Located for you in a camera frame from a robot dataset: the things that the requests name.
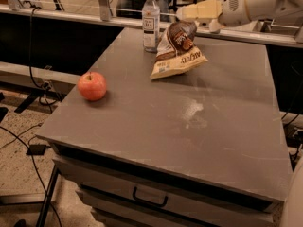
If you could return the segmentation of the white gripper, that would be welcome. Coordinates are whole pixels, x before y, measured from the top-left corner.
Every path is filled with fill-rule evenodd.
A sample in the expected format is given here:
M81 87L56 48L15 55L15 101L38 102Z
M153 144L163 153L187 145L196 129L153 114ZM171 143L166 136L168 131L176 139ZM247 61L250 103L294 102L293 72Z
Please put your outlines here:
M214 34L219 34L224 26L242 26L252 21L248 0L204 0L178 8L176 16L188 22L211 21L209 32Z

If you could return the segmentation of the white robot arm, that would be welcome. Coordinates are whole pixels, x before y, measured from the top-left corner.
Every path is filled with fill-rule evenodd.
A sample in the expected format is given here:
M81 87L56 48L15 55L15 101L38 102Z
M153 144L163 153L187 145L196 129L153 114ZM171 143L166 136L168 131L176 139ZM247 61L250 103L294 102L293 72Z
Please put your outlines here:
M243 26L301 13L303 0L204 0L180 7L176 16L187 22L209 23L216 32L222 26Z

